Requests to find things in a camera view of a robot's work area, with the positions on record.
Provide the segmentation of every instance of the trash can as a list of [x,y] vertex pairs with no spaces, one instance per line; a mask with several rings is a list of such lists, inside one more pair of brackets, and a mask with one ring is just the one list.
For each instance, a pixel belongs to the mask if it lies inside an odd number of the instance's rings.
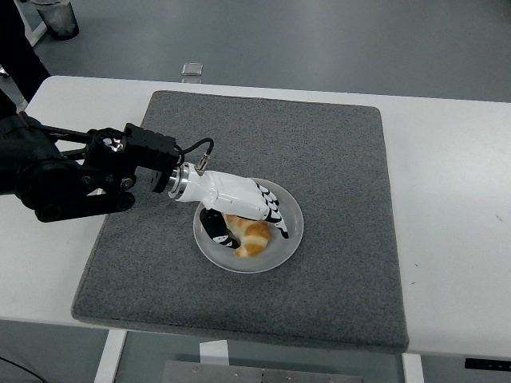
[[30,0],[30,2],[34,4],[52,38],[69,40],[80,32],[69,0]]

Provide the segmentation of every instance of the person's leg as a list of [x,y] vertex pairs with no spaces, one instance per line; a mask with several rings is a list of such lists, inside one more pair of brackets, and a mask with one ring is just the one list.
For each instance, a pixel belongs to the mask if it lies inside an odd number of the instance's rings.
[[0,89],[0,120],[16,114],[16,104]]
[[27,101],[50,76],[25,37],[25,25],[13,0],[0,6],[0,65]]

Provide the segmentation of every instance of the gray felt mat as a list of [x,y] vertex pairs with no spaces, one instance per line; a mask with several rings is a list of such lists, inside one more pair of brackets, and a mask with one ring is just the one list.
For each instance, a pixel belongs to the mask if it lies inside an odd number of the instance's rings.
[[[135,207],[108,216],[101,230],[75,318],[282,345],[406,350],[377,109],[162,91],[142,126],[182,148],[210,136],[208,168],[286,188],[303,211],[303,240],[274,270],[225,271],[195,243],[197,203],[149,193],[149,172],[139,171]],[[196,163],[202,151],[187,160]]]

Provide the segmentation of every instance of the plate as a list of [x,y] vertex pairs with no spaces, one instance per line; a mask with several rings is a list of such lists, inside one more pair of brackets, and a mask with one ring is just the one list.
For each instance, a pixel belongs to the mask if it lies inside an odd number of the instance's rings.
[[284,218],[289,233],[288,239],[280,234],[280,230],[275,225],[269,223],[271,238],[266,248],[255,257],[238,258],[234,255],[233,249],[222,246],[208,237],[199,218],[200,211],[204,208],[202,203],[199,204],[193,216],[193,234],[200,251],[218,267],[235,273],[262,273],[280,266],[296,251],[303,235],[302,210],[293,196],[286,189],[270,181],[258,178],[253,180],[272,191],[279,200],[280,214]]

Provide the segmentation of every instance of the black cable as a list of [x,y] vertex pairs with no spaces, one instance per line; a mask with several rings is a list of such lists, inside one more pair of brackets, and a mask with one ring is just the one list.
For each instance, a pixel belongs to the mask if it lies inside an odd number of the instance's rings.
[[179,166],[181,166],[184,163],[184,155],[180,154],[181,152],[183,152],[183,149],[181,149],[181,146],[179,146],[176,143],[174,143],[174,148],[177,149],[177,153],[179,154],[179,162],[176,165],[176,168],[178,168]]
[[177,153],[180,155],[180,160],[176,166],[179,167],[184,163],[184,155],[185,154],[190,153],[191,151],[200,147],[202,144],[206,144],[206,143],[209,143],[209,148],[206,151],[206,154],[210,155],[211,152],[213,151],[213,146],[215,145],[215,142],[211,138],[203,138],[202,140],[196,142],[190,148],[185,149],[185,150],[181,149],[181,147],[178,144],[174,144],[174,148],[177,149]]
[[195,150],[197,149],[198,147],[200,147],[202,144],[205,144],[206,142],[209,143],[209,148],[208,150],[206,151],[206,154],[210,155],[212,150],[213,150],[213,145],[215,144],[215,142],[213,141],[213,139],[211,138],[203,138],[202,140],[200,140],[199,142],[196,142],[195,144],[193,144],[190,148],[188,149],[185,149],[185,150],[180,150],[178,153],[179,154],[186,154],[186,153],[190,153],[192,150]]
[[22,365],[19,365],[18,363],[14,363],[13,361],[10,361],[9,359],[5,359],[4,357],[0,357],[0,360],[2,361],[6,361],[7,363],[10,363],[11,365],[15,365],[16,367],[18,367],[19,369],[22,369],[24,371],[26,371],[27,373],[31,374],[31,375],[34,375],[37,379],[39,379],[40,381],[42,381],[42,383],[48,383],[48,381],[45,381],[42,377],[40,377],[39,375],[37,375],[36,373],[33,373],[32,371],[30,371],[29,369],[26,369],[25,367],[23,367]]

